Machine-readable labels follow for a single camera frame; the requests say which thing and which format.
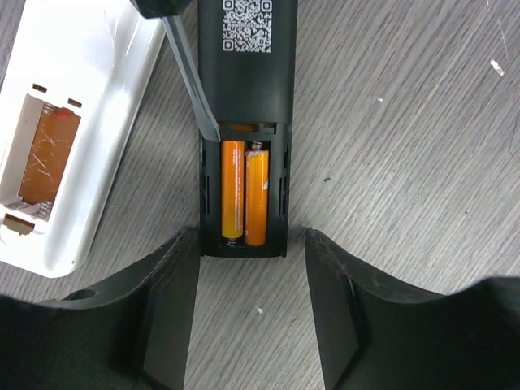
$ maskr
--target gray wood grain surface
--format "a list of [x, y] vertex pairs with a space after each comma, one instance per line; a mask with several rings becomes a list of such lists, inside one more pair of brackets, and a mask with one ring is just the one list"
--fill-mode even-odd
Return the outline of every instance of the gray wood grain surface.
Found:
[[[22, 6], [0, 2], [0, 80]], [[196, 7], [184, 18], [195, 50]], [[187, 389], [323, 388], [304, 227], [440, 293], [520, 274], [520, 2], [301, 0], [298, 23], [291, 249], [202, 259]], [[197, 129], [164, 45], [88, 264], [57, 280], [2, 264], [0, 293], [107, 277], [197, 223], [197, 194]]]

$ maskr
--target empty battery compartment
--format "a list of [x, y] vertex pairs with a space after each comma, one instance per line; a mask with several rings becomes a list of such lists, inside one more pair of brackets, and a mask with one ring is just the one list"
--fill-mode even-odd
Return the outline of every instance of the empty battery compartment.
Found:
[[[39, 85], [33, 88], [46, 92]], [[81, 107], [70, 98], [68, 104]], [[26, 96], [0, 182], [8, 229], [26, 235], [37, 220], [49, 220], [80, 120], [66, 107]]]
[[221, 123], [222, 141], [201, 139], [204, 254], [284, 256], [290, 125]]

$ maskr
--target white plastic casing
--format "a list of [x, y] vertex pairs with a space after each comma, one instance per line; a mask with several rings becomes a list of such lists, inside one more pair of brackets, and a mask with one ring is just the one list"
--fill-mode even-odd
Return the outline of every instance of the white plastic casing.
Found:
[[[26, 1], [0, 94], [0, 261], [50, 278], [85, 261], [163, 38], [128, 0]], [[43, 102], [81, 117], [50, 215], [18, 194]]]

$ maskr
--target black plastic part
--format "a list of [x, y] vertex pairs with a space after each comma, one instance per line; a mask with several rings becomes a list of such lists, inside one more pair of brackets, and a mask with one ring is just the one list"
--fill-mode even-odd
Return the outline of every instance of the black plastic part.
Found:
[[[272, 2], [270, 53], [223, 49], [224, 3], [198, 0], [198, 69], [214, 117], [219, 122], [290, 124], [297, 0]], [[247, 23], [254, 19], [237, 20], [239, 34], [247, 33], [247, 26], [242, 26]], [[251, 34], [262, 32], [252, 30]]]
[[199, 264], [185, 229], [63, 301], [0, 296], [0, 388], [183, 388]]
[[[231, 247], [222, 239], [220, 144], [201, 140], [202, 253], [233, 258], [285, 256], [288, 239], [297, 0], [272, 2], [272, 39], [269, 52], [223, 49], [224, 3], [198, 1], [199, 73], [211, 110], [221, 123], [222, 141], [261, 141], [269, 147], [267, 241], [262, 247], [253, 247], [238, 240], [237, 245]], [[259, 124], [259, 129], [257, 132], [234, 132], [233, 124]]]
[[443, 296], [308, 229], [305, 260], [325, 388], [520, 388], [520, 279]]
[[165, 18], [179, 15], [191, 0], [130, 0], [146, 19]]

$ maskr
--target orange label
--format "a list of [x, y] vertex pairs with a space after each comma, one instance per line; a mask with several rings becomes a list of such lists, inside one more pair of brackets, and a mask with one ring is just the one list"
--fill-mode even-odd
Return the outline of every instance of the orange label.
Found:
[[222, 237], [244, 234], [244, 141], [223, 141], [221, 146]]
[[262, 246], [267, 241], [269, 151], [245, 153], [245, 243]]

